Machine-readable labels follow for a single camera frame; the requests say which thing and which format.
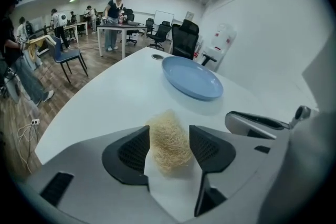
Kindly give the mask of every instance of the sneaker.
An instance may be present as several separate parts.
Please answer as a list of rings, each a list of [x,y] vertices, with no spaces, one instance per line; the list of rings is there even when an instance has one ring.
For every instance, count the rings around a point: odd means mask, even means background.
[[[47,98],[46,99],[44,99],[43,100],[43,102],[47,102],[51,97],[53,97],[54,96],[54,91],[49,91],[48,92],[48,96],[47,96]]]

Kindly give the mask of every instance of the blue plate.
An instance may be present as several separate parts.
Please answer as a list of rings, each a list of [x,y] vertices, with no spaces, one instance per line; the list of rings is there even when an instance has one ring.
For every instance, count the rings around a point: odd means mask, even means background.
[[[192,60],[172,56],[162,61],[163,73],[181,92],[201,100],[212,100],[223,94],[223,86],[207,68]]]

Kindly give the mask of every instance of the table leg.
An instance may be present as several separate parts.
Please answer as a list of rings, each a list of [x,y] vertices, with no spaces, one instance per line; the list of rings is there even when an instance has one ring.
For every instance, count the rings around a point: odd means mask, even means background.
[[[77,32],[77,26],[75,27],[75,38],[76,38],[76,41],[78,43],[78,32]]]
[[[98,48],[99,48],[99,54],[100,54],[100,56],[102,57],[103,56],[103,54],[102,54],[102,52],[101,52],[101,44],[100,44],[100,28],[98,28],[97,29],[97,35],[98,35]]]
[[[169,54],[172,54],[172,49],[173,49],[173,40],[170,43],[170,47],[169,47],[169,51],[168,51]]]
[[[123,29],[121,32],[121,59],[124,59],[126,57],[125,47],[126,47],[126,29]]]

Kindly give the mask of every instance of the curved white desk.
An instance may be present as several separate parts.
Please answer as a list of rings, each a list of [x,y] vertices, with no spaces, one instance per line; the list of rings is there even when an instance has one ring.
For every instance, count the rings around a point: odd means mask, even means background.
[[[84,86],[56,115],[35,152],[45,164],[66,147],[89,138],[138,127],[167,109],[189,125],[228,131],[225,115],[241,111],[265,115],[259,101],[232,81],[216,76],[224,87],[221,98],[211,102],[193,99],[174,88],[164,77],[161,62],[151,55],[170,56],[144,48],[116,63]],[[144,173],[154,199],[179,222],[193,218],[202,170],[197,162],[165,177],[151,157]]]

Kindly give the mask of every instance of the backpack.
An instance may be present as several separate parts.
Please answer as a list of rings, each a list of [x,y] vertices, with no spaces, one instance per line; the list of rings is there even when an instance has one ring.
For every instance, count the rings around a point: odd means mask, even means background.
[[[58,26],[66,26],[68,24],[67,16],[64,13],[58,14]]]
[[[30,23],[26,24],[26,33],[27,33],[28,37],[31,36],[34,33],[33,27]]]

